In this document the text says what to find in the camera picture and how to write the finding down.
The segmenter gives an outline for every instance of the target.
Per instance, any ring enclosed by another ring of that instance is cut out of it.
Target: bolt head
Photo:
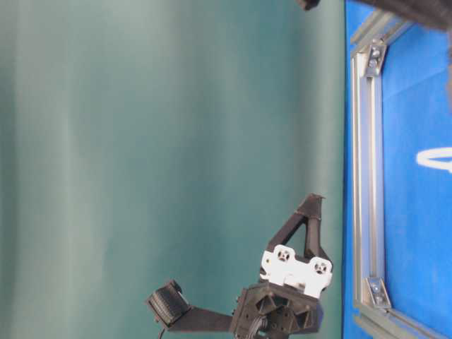
[[[372,50],[372,57],[374,57],[375,59],[376,59],[376,58],[379,58],[380,55],[381,55],[381,52],[380,52],[380,50],[379,50],[378,48],[374,48],[374,49]]]
[[[374,68],[376,67],[377,64],[378,64],[378,61],[375,60],[375,59],[371,59],[371,60],[369,61],[369,67],[370,67],[371,69],[374,69]]]

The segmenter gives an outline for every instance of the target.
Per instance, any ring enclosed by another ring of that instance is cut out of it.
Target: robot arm
[[[236,339],[287,339],[317,332],[323,317],[319,297],[333,269],[320,245],[321,199],[309,195],[269,241],[260,281],[242,290],[233,317],[191,306],[174,280],[152,293],[146,304],[163,325],[160,336],[164,331],[231,332]],[[307,227],[303,256],[286,246],[301,225]]]
[[[448,0],[358,0],[364,4],[392,12],[402,18],[421,23],[437,30],[452,28],[452,2]],[[320,0],[297,0],[299,5],[309,10],[317,6]]]

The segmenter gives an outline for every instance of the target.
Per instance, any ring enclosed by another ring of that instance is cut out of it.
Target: mounting hole
[[[325,274],[326,273],[326,264],[325,263],[316,263],[314,266],[314,270],[317,274]]]
[[[288,251],[279,251],[278,259],[281,261],[287,261],[290,258],[290,253]]]

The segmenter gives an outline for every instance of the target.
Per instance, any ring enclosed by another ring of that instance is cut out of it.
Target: black cable
[[[162,339],[163,333],[165,333],[165,329],[163,328],[160,333],[158,334],[158,339]]]

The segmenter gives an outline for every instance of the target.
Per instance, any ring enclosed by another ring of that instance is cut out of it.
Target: wire
[[[266,316],[258,316],[253,320],[249,327],[248,336],[246,339],[254,339],[259,331],[265,330],[268,326],[268,320]]]
[[[165,329],[163,328],[160,333],[158,334],[158,339],[162,339],[163,334],[165,333]]]

